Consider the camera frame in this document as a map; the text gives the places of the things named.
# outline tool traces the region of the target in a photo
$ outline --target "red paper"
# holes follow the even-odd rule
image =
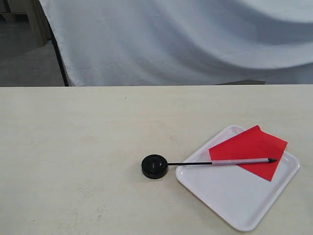
[[[271,181],[287,142],[252,127],[209,149],[211,160],[275,158],[273,163],[240,164],[242,168]]]

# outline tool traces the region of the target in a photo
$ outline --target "table surface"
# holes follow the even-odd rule
[[[238,233],[141,160],[183,161],[229,125],[289,142],[295,177],[250,234],[313,231],[313,86],[0,88],[0,228],[6,235]]]

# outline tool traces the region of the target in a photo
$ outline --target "black round lid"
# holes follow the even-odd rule
[[[150,179],[162,178],[167,172],[167,161],[161,155],[153,154],[145,157],[141,162],[142,173]]]

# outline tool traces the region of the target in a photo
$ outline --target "black pole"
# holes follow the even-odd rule
[[[53,48],[54,48],[54,51],[55,51],[55,55],[57,56],[58,64],[59,64],[61,75],[62,75],[63,82],[64,82],[64,86],[68,87],[69,85],[68,85],[67,75],[66,75],[66,72],[65,72],[64,65],[62,63],[62,57],[61,57],[61,54],[60,54],[60,50],[59,50],[57,41],[55,40],[55,37],[54,37],[54,34],[52,32],[51,26],[50,26],[49,23],[48,23],[48,25],[49,25],[49,30],[50,30],[50,34],[51,34],[51,42],[52,42],[52,45],[53,45]]]

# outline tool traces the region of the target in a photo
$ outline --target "white cloth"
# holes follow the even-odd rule
[[[313,83],[312,0],[40,0],[76,86]]]

